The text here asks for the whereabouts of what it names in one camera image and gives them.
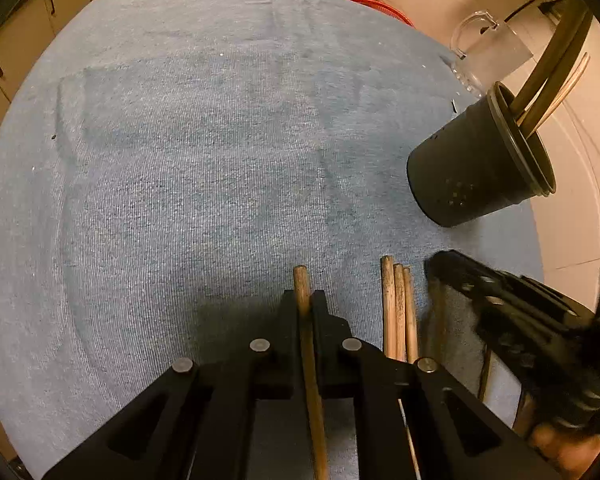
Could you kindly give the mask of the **person right hand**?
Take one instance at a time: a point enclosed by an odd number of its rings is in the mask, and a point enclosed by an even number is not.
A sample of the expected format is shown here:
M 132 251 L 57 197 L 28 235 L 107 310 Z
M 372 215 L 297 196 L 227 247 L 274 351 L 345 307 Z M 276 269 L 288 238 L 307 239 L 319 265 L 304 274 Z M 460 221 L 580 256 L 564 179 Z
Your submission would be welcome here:
M 528 443 L 539 451 L 564 479 L 580 479 L 600 454 L 600 435 L 580 436 L 550 424 L 536 426 Z

